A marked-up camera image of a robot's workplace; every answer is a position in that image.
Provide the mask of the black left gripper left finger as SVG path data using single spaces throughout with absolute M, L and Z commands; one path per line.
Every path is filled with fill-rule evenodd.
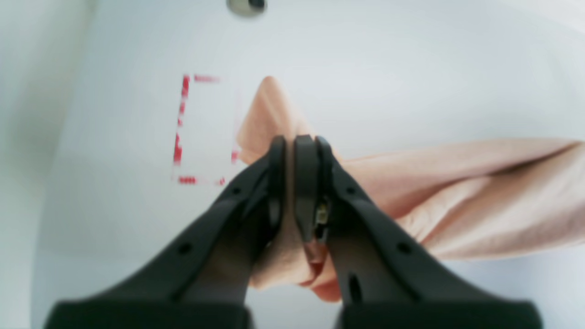
M 255 262 L 282 222 L 286 140 L 238 174 L 142 269 L 102 293 L 59 302 L 47 329 L 254 329 Z

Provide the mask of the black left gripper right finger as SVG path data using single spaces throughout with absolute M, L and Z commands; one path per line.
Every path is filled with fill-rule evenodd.
M 342 294 L 337 329 L 541 329 L 528 301 L 458 277 L 370 200 L 323 137 L 294 140 L 295 219 L 326 245 Z

